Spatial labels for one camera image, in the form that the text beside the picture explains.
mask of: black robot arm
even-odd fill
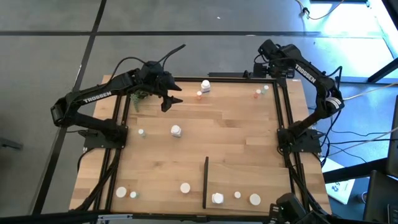
[[[258,52],[269,60],[269,66],[266,70],[271,77],[280,78],[281,70],[294,68],[317,89],[315,111],[303,121],[297,121],[288,129],[281,130],[279,135],[282,146],[280,147],[297,144],[299,138],[309,138],[313,135],[313,133],[308,133],[308,128],[311,125],[344,108],[343,97],[336,87],[335,81],[326,76],[325,72],[319,71],[311,62],[305,60],[295,45],[279,46],[271,40],[266,40],[260,46]]]
[[[88,128],[86,133],[80,133],[86,138],[87,148],[122,148],[126,142],[127,126],[117,125],[112,119],[101,120],[80,114],[78,109],[103,98],[130,95],[137,90],[162,97],[163,112],[170,109],[172,104],[182,102],[168,95],[169,90],[181,91],[174,83],[173,76],[163,71],[159,62],[146,62],[141,69],[117,75],[105,84],[66,94],[51,107],[53,122],[58,127],[77,125]]]

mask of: white cylinder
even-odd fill
[[[269,86],[268,85],[264,85],[264,88],[262,89],[261,93],[262,94],[266,94],[266,92],[268,91]]]
[[[210,91],[210,82],[208,80],[204,80],[200,86],[201,86],[202,93],[206,93],[206,92]]]
[[[116,196],[118,198],[123,198],[124,196],[126,196],[126,194],[127,194],[127,189],[125,187],[119,187],[116,190]]]
[[[191,191],[191,186],[188,183],[183,183],[180,186],[180,190],[182,193],[187,194],[189,191]]]
[[[141,136],[141,137],[145,137],[145,131],[143,130],[143,129],[139,129],[138,130],[138,134]]]
[[[137,192],[131,192],[130,193],[130,197],[131,198],[137,198],[138,197],[138,193]]]
[[[260,198],[260,196],[259,196],[258,194],[252,194],[252,195],[250,195],[249,200],[250,200],[250,203],[251,203],[252,205],[255,205],[255,206],[259,205],[260,202],[261,202],[261,198]]]
[[[235,198],[241,198],[241,193],[240,192],[235,192],[234,196],[235,196]]]
[[[173,125],[171,129],[172,136],[181,137],[181,128],[178,125]]]
[[[221,204],[224,202],[224,195],[220,193],[215,193],[211,196],[211,201],[216,204]]]

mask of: gray floor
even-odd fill
[[[99,5],[100,0],[0,0],[0,31],[91,30]],[[312,16],[331,6],[312,4]],[[372,10],[364,4],[344,3],[331,16],[315,22],[301,19],[299,11],[294,0],[108,1],[99,30],[314,31],[332,37],[97,37],[81,87],[99,83],[123,57],[155,60],[182,43],[187,47],[166,64],[175,76],[251,70],[257,48],[268,38],[281,45],[295,44],[321,70],[331,72],[342,65],[343,74],[354,77],[368,77],[393,59]],[[87,41],[88,37],[0,37],[0,136],[24,144],[23,151],[0,150],[0,217],[29,212],[57,130],[49,108],[71,90]],[[134,61],[125,62],[119,71],[138,66]],[[398,78],[398,72],[391,76]],[[313,106],[315,89],[307,82],[304,87],[307,104]],[[344,84],[341,90],[347,97],[375,87]],[[396,94],[394,87],[347,101],[334,130],[390,130]],[[86,106],[82,112],[91,114],[93,107]],[[329,125],[326,119],[317,128],[326,131]],[[335,133],[330,138],[333,142],[362,139]],[[82,144],[77,134],[65,139],[44,212],[68,209]],[[387,154],[387,142],[365,144],[349,152],[366,161],[379,159]],[[331,158],[344,166],[362,163],[344,153]]]

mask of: green plant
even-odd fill
[[[135,93],[133,93],[130,97],[131,97],[131,101],[134,105],[134,109],[136,110],[136,112],[139,112],[138,109],[138,103],[143,100],[145,97],[149,96],[149,94],[145,91],[142,90],[137,90]]]

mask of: white bottle cap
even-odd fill
[[[136,198],[138,196],[137,192],[131,192],[130,197],[131,198]]]
[[[224,195],[220,193],[215,193],[211,196],[211,201],[213,203],[221,204],[224,202]]]
[[[172,126],[172,134],[178,134],[180,131],[181,131],[180,126],[178,126],[178,125]]]
[[[252,205],[257,206],[257,205],[260,204],[260,202],[261,202],[261,198],[260,198],[260,196],[259,196],[258,194],[252,194],[252,195],[250,195],[250,203],[251,203]]]
[[[235,198],[241,198],[241,193],[240,192],[235,192],[234,196],[235,196]]]
[[[116,196],[118,198],[123,198],[124,196],[126,196],[126,194],[127,194],[127,189],[125,187],[119,187],[116,190]]]
[[[188,183],[183,183],[180,186],[180,190],[181,190],[182,193],[187,194],[191,190],[191,186]]]
[[[202,85],[204,88],[208,88],[208,87],[210,87],[210,82],[209,82],[209,80],[204,80],[204,81],[201,83],[201,85]]]

